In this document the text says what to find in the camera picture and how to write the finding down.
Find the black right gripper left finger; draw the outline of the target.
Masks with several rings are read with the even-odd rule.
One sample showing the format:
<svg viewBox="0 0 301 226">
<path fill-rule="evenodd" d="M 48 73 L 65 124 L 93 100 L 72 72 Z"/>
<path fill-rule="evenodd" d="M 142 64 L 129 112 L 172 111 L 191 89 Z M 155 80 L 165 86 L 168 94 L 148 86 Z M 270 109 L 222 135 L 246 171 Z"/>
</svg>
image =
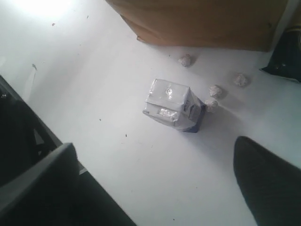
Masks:
<svg viewBox="0 0 301 226">
<path fill-rule="evenodd" d="M 62 144 L 0 188 L 2 226 L 134 226 L 87 172 L 75 147 Z"/>
</svg>

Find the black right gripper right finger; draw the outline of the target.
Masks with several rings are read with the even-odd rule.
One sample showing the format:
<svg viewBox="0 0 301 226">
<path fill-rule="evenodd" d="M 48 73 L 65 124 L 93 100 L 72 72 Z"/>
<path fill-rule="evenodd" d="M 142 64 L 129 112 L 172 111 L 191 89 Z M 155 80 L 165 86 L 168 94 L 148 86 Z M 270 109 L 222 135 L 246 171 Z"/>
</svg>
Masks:
<svg viewBox="0 0 301 226">
<path fill-rule="evenodd" d="M 234 144 L 233 170 L 242 196 L 259 226 L 301 224 L 301 170 L 252 139 Z"/>
</svg>

